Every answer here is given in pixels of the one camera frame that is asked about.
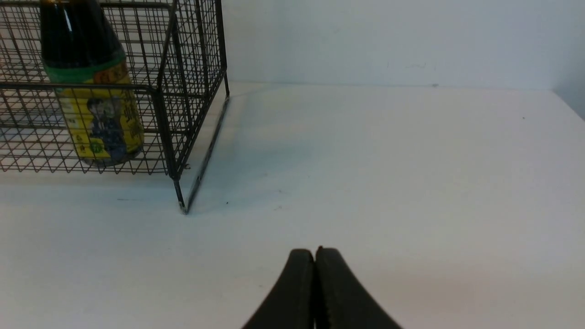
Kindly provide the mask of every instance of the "cartoon figure on label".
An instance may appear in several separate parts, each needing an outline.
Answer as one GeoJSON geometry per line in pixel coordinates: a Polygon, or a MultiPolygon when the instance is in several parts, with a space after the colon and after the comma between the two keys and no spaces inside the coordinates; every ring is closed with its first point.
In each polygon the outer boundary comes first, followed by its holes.
{"type": "MultiPolygon", "coordinates": [[[[122,101],[114,96],[110,99],[90,98],[87,101],[87,108],[94,115],[90,125],[90,139],[97,138],[104,143],[104,151],[114,161],[123,159],[126,155],[126,142],[124,131],[120,124],[122,116],[122,101]]],[[[101,145],[92,143],[92,151],[102,151],[101,145]]]]}

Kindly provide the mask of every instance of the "soy sauce bottle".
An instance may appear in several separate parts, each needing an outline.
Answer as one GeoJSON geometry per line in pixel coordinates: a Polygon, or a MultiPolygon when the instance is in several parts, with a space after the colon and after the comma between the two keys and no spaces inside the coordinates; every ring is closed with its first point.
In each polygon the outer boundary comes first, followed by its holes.
{"type": "MultiPolygon", "coordinates": [[[[126,54],[97,0],[40,0],[44,69],[52,83],[130,84],[126,54]]],[[[77,155],[91,166],[135,158],[144,129],[132,90],[55,90],[77,155]]]]}

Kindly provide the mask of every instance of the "white table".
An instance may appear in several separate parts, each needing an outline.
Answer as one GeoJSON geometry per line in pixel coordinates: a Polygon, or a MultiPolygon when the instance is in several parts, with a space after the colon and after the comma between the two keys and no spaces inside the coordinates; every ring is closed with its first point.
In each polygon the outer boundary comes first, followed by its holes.
{"type": "Polygon", "coordinates": [[[585,327],[585,122],[554,93],[232,89],[187,217],[164,176],[0,173],[2,328],[237,329],[318,245],[405,329],[585,327]]]}

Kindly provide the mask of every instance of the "black wire basket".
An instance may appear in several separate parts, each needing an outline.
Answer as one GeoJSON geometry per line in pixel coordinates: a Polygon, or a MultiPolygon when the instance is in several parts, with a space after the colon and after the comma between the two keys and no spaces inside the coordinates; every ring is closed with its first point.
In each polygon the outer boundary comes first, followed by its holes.
{"type": "MultiPolygon", "coordinates": [[[[221,0],[109,0],[100,5],[125,49],[131,84],[51,83],[41,59],[39,2],[0,2],[0,168],[164,173],[173,180],[186,213],[201,183],[229,97],[221,0]],[[222,80],[226,101],[185,202],[181,174],[222,80]],[[121,90],[121,95],[131,98],[127,101],[136,104],[143,142],[132,159],[96,166],[80,155],[80,141],[72,138],[75,134],[68,129],[67,110],[55,93],[68,89],[75,94],[80,87],[92,95],[111,96],[121,90]]],[[[91,133],[90,127],[81,129],[91,133]]]]}

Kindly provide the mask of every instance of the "yellow label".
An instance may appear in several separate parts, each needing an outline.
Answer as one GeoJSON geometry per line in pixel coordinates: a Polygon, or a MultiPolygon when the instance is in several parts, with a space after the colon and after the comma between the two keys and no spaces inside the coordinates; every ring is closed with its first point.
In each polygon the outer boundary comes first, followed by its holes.
{"type": "MultiPolygon", "coordinates": [[[[126,61],[94,74],[86,84],[130,84],[126,61]]],[[[131,90],[72,88],[57,95],[81,158],[122,160],[142,147],[144,129],[131,90]]]]}

